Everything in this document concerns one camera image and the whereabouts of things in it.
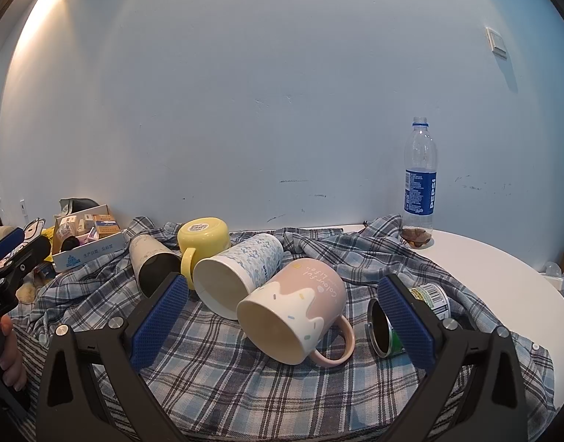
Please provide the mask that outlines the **left hand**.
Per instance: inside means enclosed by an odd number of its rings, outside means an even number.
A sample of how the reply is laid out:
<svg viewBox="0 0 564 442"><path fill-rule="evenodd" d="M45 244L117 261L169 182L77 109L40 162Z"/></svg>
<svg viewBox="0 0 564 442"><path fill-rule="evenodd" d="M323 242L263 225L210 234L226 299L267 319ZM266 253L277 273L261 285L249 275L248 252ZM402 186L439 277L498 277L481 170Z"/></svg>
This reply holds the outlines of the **left hand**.
<svg viewBox="0 0 564 442"><path fill-rule="evenodd" d="M15 391L23 389L27 374L23 365L23 356L17 344L11 318L5 314L0 318L0 329L5 336L3 352L0 356L0 368L3 370L3 382Z"/></svg>

